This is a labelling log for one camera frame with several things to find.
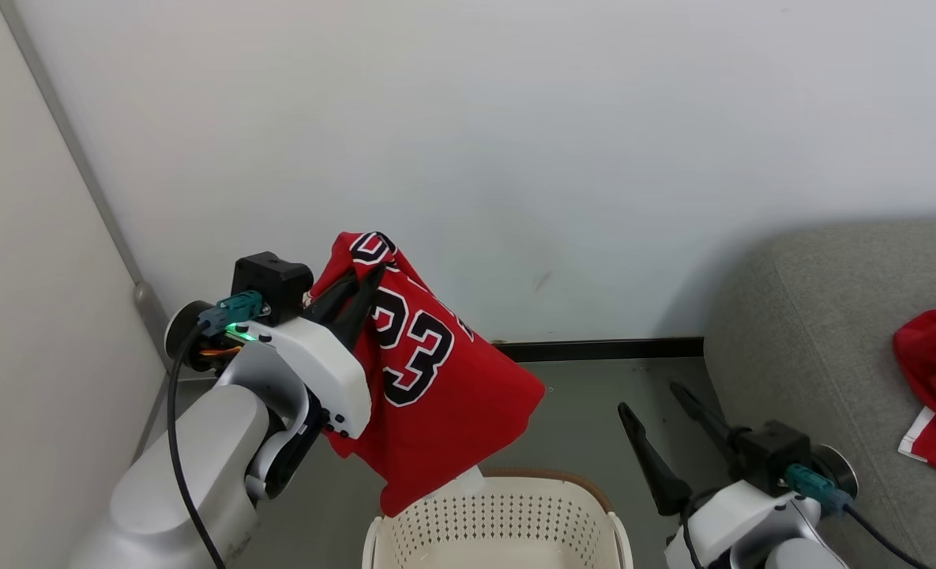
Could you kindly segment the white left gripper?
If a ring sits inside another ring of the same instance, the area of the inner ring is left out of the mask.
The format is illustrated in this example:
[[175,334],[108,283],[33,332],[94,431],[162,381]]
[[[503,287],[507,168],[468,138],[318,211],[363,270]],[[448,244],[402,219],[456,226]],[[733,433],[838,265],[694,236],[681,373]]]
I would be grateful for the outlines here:
[[[298,317],[276,327],[247,322],[250,335],[269,336],[266,344],[331,416],[342,417],[332,422],[349,439],[363,435],[371,415],[366,374],[349,350],[355,350],[359,342],[385,271],[385,264],[377,264],[360,279],[356,273],[344,273],[309,303],[309,320]],[[326,326],[339,326],[339,340]]]

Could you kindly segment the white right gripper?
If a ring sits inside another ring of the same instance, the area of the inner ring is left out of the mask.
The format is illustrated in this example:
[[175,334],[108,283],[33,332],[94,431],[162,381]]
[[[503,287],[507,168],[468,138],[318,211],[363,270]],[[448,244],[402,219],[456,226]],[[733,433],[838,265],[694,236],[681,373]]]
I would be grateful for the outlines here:
[[[727,467],[741,469],[738,441],[752,428],[731,426],[680,382],[670,382],[669,389]],[[618,403],[617,414],[656,511],[680,514],[677,536],[665,550],[667,569],[824,569],[817,501],[794,493],[771,497],[745,481],[691,499],[691,487],[660,457],[629,405]]]

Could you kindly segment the red jersey with number print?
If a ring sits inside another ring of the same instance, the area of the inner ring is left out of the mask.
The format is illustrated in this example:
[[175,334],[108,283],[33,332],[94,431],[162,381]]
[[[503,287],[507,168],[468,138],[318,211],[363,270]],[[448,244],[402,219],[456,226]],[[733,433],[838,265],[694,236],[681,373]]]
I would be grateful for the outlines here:
[[513,443],[546,389],[457,317],[381,232],[340,233],[311,289],[385,264],[353,352],[369,383],[370,422],[358,439],[324,429],[335,453],[384,480],[382,512],[396,516]]

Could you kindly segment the beige perforated laundry basket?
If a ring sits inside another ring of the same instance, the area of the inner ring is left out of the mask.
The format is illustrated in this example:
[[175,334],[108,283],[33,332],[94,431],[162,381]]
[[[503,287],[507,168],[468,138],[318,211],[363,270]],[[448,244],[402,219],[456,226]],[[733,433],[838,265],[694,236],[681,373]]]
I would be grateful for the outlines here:
[[593,483],[555,469],[483,469],[375,518],[360,569],[634,569],[634,557]]

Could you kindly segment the black baseboard strip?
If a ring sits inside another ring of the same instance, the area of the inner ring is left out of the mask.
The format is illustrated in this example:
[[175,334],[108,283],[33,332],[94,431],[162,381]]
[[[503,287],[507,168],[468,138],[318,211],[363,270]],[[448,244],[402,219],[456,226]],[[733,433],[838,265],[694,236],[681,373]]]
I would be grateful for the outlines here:
[[516,363],[553,361],[698,359],[705,353],[703,337],[656,339],[497,342],[496,349]]

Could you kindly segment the grey fabric sofa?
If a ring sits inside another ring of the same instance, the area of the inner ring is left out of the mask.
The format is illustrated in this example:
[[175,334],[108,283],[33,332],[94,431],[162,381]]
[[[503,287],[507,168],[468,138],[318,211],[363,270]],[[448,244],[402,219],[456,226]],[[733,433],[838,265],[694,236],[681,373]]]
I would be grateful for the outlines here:
[[936,217],[829,224],[778,236],[731,271],[705,329],[728,422],[775,419],[838,450],[856,508],[936,569],[936,469],[898,451],[922,410],[893,353],[936,309]]

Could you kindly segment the grey wall conduit pipe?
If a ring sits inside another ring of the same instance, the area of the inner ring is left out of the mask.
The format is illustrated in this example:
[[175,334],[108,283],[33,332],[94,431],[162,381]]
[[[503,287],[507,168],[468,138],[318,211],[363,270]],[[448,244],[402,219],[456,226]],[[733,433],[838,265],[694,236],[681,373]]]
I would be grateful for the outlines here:
[[118,256],[120,256],[125,269],[132,278],[134,285],[132,302],[148,332],[155,352],[160,357],[161,363],[164,364],[165,370],[171,370],[171,358],[165,352],[164,332],[162,331],[162,327],[167,324],[167,311],[162,307],[162,303],[155,294],[153,287],[145,280],[143,271],[130,249],[124,231],[118,224],[109,199],[104,194],[102,184],[100,184],[99,178],[96,176],[95,169],[89,162],[84,145],[79,141],[73,123],[70,121],[61,97],[49,76],[45,62],[42,60],[37,47],[35,47],[26,22],[20,15],[17,0],[0,0],[0,12],[6,25],[8,25],[10,33],[12,33],[24,62],[26,62],[28,71],[30,71],[38,90],[40,90],[57,130],[64,144],[66,144],[68,154],[73,158],[74,165],[77,167],[82,181],[84,181],[86,190],[91,195],[93,205],[98,210],[103,226],[109,233],[111,241],[113,241],[117,249]]

